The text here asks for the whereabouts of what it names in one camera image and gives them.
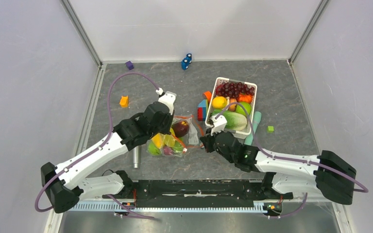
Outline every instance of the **purple cube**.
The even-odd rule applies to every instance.
[[[128,67],[129,70],[131,70],[131,69],[134,68],[134,64],[132,64],[131,61],[127,61],[127,62],[125,62],[125,65],[126,65],[126,67]]]

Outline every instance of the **fruit basket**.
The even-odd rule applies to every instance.
[[[257,91],[256,84],[243,82],[243,81],[238,81],[238,80],[234,80],[234,79],[227,79],[227,78],[218,77],[217,80],[215,81],[214,90],[212,91],[211,102],[209,103],[208,111],[206,113],[205,125],[207,127],[211,126],[208,121],[209,121],[210,116],[214,112],[214,108],[212,107],[212,100],[214,99],[214,97],[217,96],[216,95],[217,86],[220,85],[220,84],[223,84],[223,83],[230,83],[230,82],[233,82],[233,83],[242,82],[243,84],[247,84],[248,87],[253,87],[254,88],[254,95],[253,95],[253,98],[252,98],[252,101],[251,101],[251,104],[250,104],[251,108],[252,108],[251,113],[250,113],[250,119],[251,119],[251,123],[252,123],[252,119],[254,117],[254,112],[255,112],[254,109],[255,109],[255,99],[256,99],[256,91]],[[249,124],[247,124],[247,126],[241,131],[230,130],[230,129],[225,129],[225,131],[231,132],[234,135],[234,137],[245,139],[251,133],[251,127],[250,127]]]

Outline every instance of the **silver cylinder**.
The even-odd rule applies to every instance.
[[[137,146],[133,149],[134,157],[134,168],[139,168],[139,159],[141,157],[141,146]]]

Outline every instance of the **red grapes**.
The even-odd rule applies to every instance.
[[[245,95],[255,95],[255,88],[249,87],[247,84],[238,83],[222,83],[215,88],[217,96],[224,96],[237,99],[243,93]]]

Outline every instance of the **cucumber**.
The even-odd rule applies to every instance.
[[[213,115],[220,113],[220,109],[214,109]],[[226,128],[230,130],[241,131],[247,127],[247,118],[239,113],[234,113],[231,111],[225,111],[222,114],[226,119]]]

